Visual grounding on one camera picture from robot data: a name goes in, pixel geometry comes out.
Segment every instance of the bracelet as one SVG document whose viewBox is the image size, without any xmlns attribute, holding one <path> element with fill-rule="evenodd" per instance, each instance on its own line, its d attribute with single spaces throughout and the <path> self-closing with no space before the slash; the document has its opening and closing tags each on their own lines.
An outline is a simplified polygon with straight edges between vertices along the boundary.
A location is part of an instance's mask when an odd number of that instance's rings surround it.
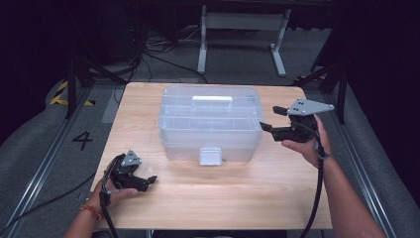
<svg viewBox="0 0 420 238">
<path fill-rule="evenodd" d="M 96 212 L 95 208 L 93 208 L 93 206 L 91 206 L 91 205 L 83 204 L 83 205 L 80 206 L 80 210 L 89 210 L 90 212 L 92 212 L 92 215 L 95 217 L 96 220 L 102 219 L 101 214 Z"/>
</svg>

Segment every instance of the container lid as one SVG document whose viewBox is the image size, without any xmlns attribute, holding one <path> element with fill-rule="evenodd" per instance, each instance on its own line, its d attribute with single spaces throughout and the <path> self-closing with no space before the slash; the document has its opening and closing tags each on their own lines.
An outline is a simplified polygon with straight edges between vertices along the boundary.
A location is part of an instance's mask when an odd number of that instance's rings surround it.
<svg viewBox="0 0 420 238">
<path fill-rule="evenodd" d="M 169 86 L 158 118 L 161 129 L 182 131 L 260 131 L 263 121 L 259 93 L 243 86 Z"/>
</svg>

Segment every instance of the metal rail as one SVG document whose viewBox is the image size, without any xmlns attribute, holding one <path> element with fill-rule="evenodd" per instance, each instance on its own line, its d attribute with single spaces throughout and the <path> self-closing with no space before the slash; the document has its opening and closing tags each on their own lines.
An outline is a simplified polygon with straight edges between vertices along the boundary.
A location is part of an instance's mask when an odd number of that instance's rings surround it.
<svg viewBox="0 0 420 238">
<path fill-rule="evenodd" d="M 28 186 L 25 190 L 24 195 L 22 196 L 14 212 L 9 218 L 6 226 L 8 226 L 15 218 L 19 217 L 20 215 L 22 215 L 23 213 L 31 209 L 38 194 L 41 191 L 41 188 L 44 185 L 44 182 L 47 179 L 47 176 L 49 175 L 53 167 L 54 162 L 56 161 L 56 157 L 59 153 L 59 150 L 61 149 L 61 146 L 63 144 L 63 141 L 68 131 L 70 130 L 73 122 L 75 121 L 78 113 L 80 112 L 80 109 L 82 108 L 83 103 L 87 100 L 91 90 L 92 90 L 91 87 L 80 89 L 80 93 L 77 98 L 77 106 L 74 112 L 68 119 L 64 120 L 61 127 L 59 128 L 59 131 L 56 134 L 52 142 L 52 145 L 50 146 L 49 150 L 44 156 L 44 159 L 41 162 L 40 166 L 38 167 L 38 170 L 35 173 L 34 177 L 28 183 Z M 24 219 L 25 218 L 22 218 L 16 221 L 10 228 L 8 228 L 8 231 L 4 233 L 3 237 L 7 237 L 7 238 L 16 237 Z"/>
<path fill-rule="evenodd" d="M 326 101 L 326 103 L 330 103 L 330 104 L 334 103 L 331 94 L 324 94 L 324 100 Z M 350 159 L 349 159 L 350 164 L 356 175 L 359 185 L 362 188 L 362 192 L 365 196 L 367 206 L 370 209 L 370 212 L 373 215 L 373 218 L 380 225 L 386 237 L 396 237 L 395 232 L 392 228 L 392 225 L 389 222 L 389 219 L 386 215 L 386 212 L 382 207 L 380 199 L 377 196 L 376 190 L 374 189 L 368 177 L 368 173 L 366 172 L 364 165 L 362 164 L 362 160 L 359 157 L 359 154 L 356 151 L 354 144 L 352 143 L 352 140 L 350 138 L 349 132 L 347 131 L 347 128 L 343 124 L 340 123 L 340 120 L 335 113 L 333 113 L 333 115 L 334 115 L 333 117 L 334 117 L 334 122 L 336 124 L 336 127 L 338 131 L 340 132 L 341 137 L 345 141 L 346 149 L 348 151 L 348 154 L 350 155 Z"/>
</svg>

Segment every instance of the yellow tape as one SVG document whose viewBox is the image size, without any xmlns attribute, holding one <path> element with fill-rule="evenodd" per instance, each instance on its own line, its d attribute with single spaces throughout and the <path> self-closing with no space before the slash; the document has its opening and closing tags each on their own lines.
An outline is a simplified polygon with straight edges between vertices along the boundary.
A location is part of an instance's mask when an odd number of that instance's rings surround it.
<svg viewBox="0 0 420 238">
<path fill-rule="evenodd" d="M 53 105 L 53 104 L 68 105 L 68 100 L 65 100 L 65 99 L 60 99 L 60 98 L 61 98 L 61 95 L 62 95 L 62 93 L 64 92 L 64 90 L 65 90 L 65 88 L 67 87 L 67 85 L 68 85 L 68 82 L 67 82 L 67 80 L 65 79 L 65 80 L 61 83 L 61 85 L 59 86 L 58 90 L 56 91 L 55 96 L 53 97 L 52 101 L 50 102 L 50 105 Z M 87 101 L 84 103 L 84 105 L 85 105 L 85 106 L 94 106 L 94 105 L 95 105 L 95 103 L 96 103 L 96 102 L 95 102 L 95 101 L 93 101 L 93 100 L 87 100 Z"/>
</svg>

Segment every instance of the hand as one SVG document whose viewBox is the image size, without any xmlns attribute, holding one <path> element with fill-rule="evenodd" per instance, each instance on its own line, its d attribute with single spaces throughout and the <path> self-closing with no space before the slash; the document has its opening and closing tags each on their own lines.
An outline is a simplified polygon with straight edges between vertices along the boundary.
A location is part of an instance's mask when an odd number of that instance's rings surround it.
<svg viewBox="0 0 420 238">
<path fill-rule="evenodd" d="M 318 123 L 318 131 L 321 137 L 321 144 L 324 147 L 324 151 L 325 153 L 331 154 L 330 139 L 328 138 L 327 131 L 324 128 L 324 124 L 317 115 L 314 116 Z M 297 143 L 290 140 L 284 140 L 281 142 L 281 145 L 283 147 L 286 147 L 290 150 L 302 154 L 303 158 L 305 158 L 307 162 L 309 162 L 315 168 L 318 168 L 318 153 L 316 152 L 317 144 L 315 138 L 312 138 L 311 140 L 305 143 Z"/>
<path fill-rule="evenodd" d="M 108 179 L 107 183 L 105 184 L 107 190 L 114 190 L 116 189 L 115 185 L 112 183 L 110 179 Z M 92 192 L 92 195 L 89 197 L 89 199 L 85 202 L 86 205 L 91 205 L 95 208 L 95 211 L 102 214 L 102 208 L 101 203 L 99 199 L 99 192 L 102 189 L 102 180 L 100 180 L 96 186 L 95 189 Z M 116 193 L 111 194 L 111 204 L 109 207 L 115 205 L 119 200 L 125 199 L 131 196 L 135 196 L 138 194 L 138 191 L 135 188 L 124 188 L 120 189 Z"/>
</svg>

